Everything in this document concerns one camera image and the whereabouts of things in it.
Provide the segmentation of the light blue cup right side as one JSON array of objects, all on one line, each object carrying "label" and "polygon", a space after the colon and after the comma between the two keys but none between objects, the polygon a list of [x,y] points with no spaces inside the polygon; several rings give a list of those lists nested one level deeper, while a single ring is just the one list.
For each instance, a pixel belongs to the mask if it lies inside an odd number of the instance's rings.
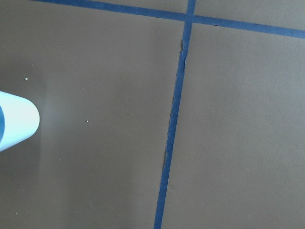
[{"label": "light blue cup right side", "polygon": [[1,151],[31,137],[39,123],[39,111],[30,100],[6,92],[0,93]]}]

